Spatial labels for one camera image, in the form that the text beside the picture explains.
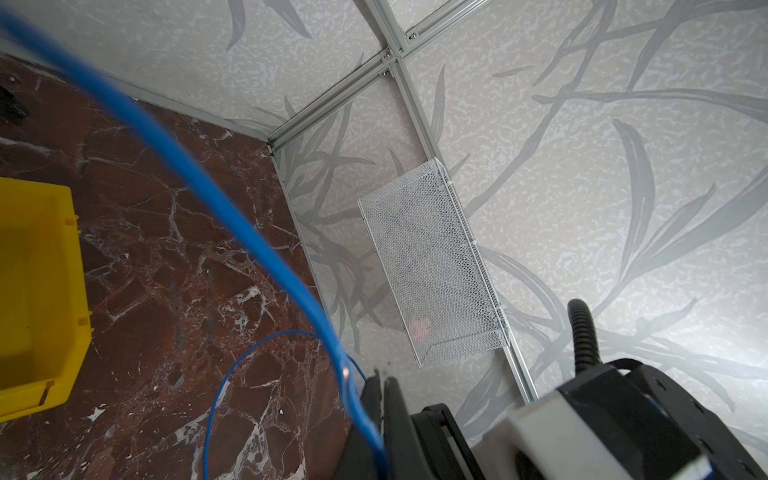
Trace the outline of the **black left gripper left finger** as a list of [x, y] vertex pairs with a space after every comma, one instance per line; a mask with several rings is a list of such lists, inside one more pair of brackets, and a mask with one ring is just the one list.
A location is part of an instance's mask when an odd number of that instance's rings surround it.
[[[379, 372], [375, 371], [364, 384], [361, 402], [378, 432], [382, 426], [382, 388]], [[333, 473], [333, 480], [374, 480], [378, 478], [375, 455], [364, 435], [353, 426]]]

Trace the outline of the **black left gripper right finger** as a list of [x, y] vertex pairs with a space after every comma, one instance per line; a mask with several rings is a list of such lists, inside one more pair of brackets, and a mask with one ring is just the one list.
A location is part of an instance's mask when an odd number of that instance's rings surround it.
[[433, 479], [399, 382], [394, 377], [384, 381], [383, 435], [387, 479]]

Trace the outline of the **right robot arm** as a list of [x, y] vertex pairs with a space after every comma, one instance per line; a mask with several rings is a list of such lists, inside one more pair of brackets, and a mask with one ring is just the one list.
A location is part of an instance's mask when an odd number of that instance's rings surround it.
[[443, 405], [411, 419], [433, 479], [764, 479], [711, 410], [662, 371], [600, 357], [587, 304], [568, 304], [575, 376], [469, 446]]

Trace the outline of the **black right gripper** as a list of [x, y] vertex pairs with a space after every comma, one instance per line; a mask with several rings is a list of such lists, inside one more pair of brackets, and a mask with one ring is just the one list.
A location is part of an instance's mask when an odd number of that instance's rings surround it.
[[447, 405], [427, 406], [410, 418], [434, 479], [485, 479]]

